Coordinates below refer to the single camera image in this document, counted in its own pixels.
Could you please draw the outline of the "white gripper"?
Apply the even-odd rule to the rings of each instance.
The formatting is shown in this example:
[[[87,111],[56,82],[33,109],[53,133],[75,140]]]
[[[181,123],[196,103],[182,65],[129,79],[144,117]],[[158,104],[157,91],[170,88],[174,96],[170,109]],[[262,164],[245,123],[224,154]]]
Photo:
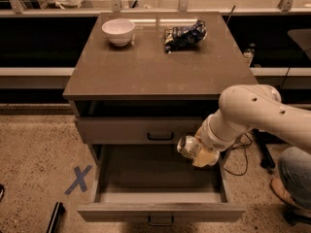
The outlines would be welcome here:
[[[208,116],[199,127],[194,135],[198,142],[202,142],[204,148],[196,151],[196,156],[192,162],[195,167],[203,168],[205,166],[215,165],[219,158],[219,151],[225,151],[233,145],[234,138],[224,140],[212,131],[212,117]]]

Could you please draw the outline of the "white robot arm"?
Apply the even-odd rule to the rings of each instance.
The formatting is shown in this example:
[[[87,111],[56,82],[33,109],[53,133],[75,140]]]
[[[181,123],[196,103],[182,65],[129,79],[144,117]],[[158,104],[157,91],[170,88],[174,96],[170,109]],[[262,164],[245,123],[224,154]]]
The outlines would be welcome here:
[[[278,91],[270,85],[234,85],[222,92],[219,109],[199,128],[202,147],[196,151],[192,165],[215,165],[221,151],[252,129],[311,151],[310,111],[282,104]]]

